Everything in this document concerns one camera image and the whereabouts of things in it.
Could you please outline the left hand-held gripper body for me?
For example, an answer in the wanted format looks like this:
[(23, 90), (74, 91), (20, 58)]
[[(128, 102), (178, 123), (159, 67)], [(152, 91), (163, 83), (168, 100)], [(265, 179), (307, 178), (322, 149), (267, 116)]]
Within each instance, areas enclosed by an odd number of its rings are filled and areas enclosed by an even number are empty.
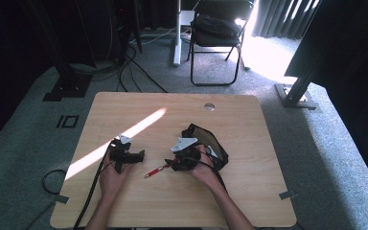
[(131, 163), (131, 155), (129, 152), (132, 139), (120, 134), (110, 142), (109, 159), (115, 163), (115, 171), (122, 172), (124, 164)]

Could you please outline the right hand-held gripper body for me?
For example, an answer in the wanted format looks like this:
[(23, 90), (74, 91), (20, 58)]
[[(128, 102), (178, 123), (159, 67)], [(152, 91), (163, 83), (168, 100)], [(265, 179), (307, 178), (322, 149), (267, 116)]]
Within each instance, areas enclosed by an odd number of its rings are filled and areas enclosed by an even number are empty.
[(174, 146), (172, 147), (172, 153), (174, 159), (178, 162), (172, 164), (176, 165), (178, 171), (184, 172), (193, 169), (200, 159), (200, 151), (196, 149), (196, 138), (178, 138)]

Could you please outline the red pen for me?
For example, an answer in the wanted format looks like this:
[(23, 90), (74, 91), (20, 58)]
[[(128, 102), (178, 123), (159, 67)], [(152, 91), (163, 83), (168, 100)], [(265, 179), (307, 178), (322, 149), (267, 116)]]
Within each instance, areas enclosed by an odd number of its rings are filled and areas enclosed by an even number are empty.
[(171, 166), (172, 166), (172, 164), (165, 164), (161, 167), (158, 167), (158, 168), (152, 170), (151, 172), (148, 172), (147, 174), (145, 174), (144, 178), (149, 178), (149, 177), (151, 177), (151, 176), (153, 176), (153, 175), (155, 175), (155, 174), (157, 174), (157, 173), (159, 173), (159, 172), (163, 171), (164, 169), (167, 169)]

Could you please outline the black mesh pencil case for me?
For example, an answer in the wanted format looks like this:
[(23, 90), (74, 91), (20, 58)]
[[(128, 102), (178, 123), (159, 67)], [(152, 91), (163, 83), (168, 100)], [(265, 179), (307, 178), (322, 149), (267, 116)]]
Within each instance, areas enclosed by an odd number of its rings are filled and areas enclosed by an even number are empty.
[(184, 138), (196, 138), (197, 145), (203, 145), (205, 148), (211, 146), (218, 158), (213, 157), (214, 167), (220, 171), (227, 163), (229, 155), (219, 143), (216, 136), (210, 131), (195, 124), (190, 124), (187, 129), (181, 132)]

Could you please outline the person's right hand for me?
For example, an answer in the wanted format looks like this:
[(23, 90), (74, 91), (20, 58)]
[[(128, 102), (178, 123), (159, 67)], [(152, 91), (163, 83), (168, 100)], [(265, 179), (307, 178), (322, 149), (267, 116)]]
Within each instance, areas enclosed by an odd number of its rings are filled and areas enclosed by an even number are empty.
[(189, 174), (209, 190), (215, 190), (220, 186), (220, 182), (213, 171), (213, 161), (206, 154), (206, 150), (202, 145), (195, 148), (200, 151), (200, 159), (196, 166), (189, 171)]

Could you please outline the person's left hand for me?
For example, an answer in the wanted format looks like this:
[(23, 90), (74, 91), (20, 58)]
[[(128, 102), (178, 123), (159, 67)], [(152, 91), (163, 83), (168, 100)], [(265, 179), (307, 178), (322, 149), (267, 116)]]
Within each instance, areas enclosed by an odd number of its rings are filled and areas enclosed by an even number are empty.
[(103, 159), (103, 168), (100, 173), (100, 186), (102, 190), (102, 199), (105, 201), (114, 201), (122, 191), (127, 177), (133, 166), (128, 164), (122, 168), (121, 172), (114, 169), (115, 163), (109, 159), (108, 154)]

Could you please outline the black floor tape marks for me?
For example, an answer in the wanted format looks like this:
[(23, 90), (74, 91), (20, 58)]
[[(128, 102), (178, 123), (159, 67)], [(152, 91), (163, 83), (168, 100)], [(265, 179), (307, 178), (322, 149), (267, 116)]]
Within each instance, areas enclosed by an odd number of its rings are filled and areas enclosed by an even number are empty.
[(56, 128), (74, 128), (77, 126), (79, 119), (79, 115), (61, 115)]

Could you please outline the black stand with square base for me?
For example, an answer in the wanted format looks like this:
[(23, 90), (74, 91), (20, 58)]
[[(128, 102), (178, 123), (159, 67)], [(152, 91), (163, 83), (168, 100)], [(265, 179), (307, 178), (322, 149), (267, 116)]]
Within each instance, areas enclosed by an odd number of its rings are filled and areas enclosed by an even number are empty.
[(58, 73), (56, 84), (45, 94), (43, 101), (60, 102), (63, 98), (84, 98), (92, 76), (88, 75), (84, 80), (82, 74), (73, 70), (41, 0), (25, 0), (25, 8), (36, 34)]

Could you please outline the grey floor tape piece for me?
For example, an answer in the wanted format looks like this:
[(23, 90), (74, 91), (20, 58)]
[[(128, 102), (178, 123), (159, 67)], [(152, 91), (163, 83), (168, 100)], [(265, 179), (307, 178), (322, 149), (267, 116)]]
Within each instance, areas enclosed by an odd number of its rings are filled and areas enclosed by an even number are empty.
[(287, 199), (287, 198), (294, 198), (298, 196), (298, 194), (295, 191), (285, 191), (283, 193), (279, 194), (279, 198), (281, 200)]

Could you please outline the black folding chair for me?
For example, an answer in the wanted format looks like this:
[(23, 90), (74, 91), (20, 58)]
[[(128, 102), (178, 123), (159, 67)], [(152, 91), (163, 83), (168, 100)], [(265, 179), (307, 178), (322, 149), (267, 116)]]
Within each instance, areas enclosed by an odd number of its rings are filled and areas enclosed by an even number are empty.
[[(199, 0), (195, 5), (195, 15), (193, 21), (199, 14), (207, 14), (214, 18), (233, 21), (241, 26), (241, 31), (237, 36), (223, 37), (219, 35), (204, 33), (196, 29), (192, 22), (191, 38), (187, 60), (190, 64), (190, 81), (195, 86), (228, 86), (236, 82), (242, 57), (242, 45), (244, 33), (253, 12), (255, 0)], [(196, 54), (226, 54), (227, 61), (232, 52), (237, 50), (234, 78), (229, 82), (196, 82), (195, 55)]]

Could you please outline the white desk leg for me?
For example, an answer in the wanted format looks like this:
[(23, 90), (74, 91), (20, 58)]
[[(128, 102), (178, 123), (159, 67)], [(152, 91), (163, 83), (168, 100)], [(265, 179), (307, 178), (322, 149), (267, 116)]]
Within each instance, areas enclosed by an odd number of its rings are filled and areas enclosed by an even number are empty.
[(181, 0), (176, 0), (176, 25), (175, 25), (175, 43), (172, 64), (177, 67), (181, 63)]

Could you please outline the black stand with grey base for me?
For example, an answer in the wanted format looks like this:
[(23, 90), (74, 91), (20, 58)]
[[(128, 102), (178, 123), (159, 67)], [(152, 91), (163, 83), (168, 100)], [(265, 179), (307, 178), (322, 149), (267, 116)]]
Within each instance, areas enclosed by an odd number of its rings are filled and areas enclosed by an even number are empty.
[(313, 64), (294, 84), (276, 83), (275, 89), (283, 107), (306, 108), (315, 110), (317, 104), (308, 92), (308, 86), (315, 77), (317, 65)]

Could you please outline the black bag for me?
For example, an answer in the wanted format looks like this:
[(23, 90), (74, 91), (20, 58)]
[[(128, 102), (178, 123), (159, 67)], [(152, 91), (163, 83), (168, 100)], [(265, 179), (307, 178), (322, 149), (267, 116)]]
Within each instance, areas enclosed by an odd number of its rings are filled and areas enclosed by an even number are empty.
[(199, 14), (192, 25), (204, 33), (223, 37), (237, 36), (242, 28), (233, 21), (218, 19), (207, 14)]

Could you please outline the grey curtain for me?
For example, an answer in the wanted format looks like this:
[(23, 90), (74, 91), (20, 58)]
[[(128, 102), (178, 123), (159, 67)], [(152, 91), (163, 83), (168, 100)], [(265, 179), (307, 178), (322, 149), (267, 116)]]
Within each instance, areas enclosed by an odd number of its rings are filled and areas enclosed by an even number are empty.
[(253, 36), (301, 39), (321, 0), (258, 0)]

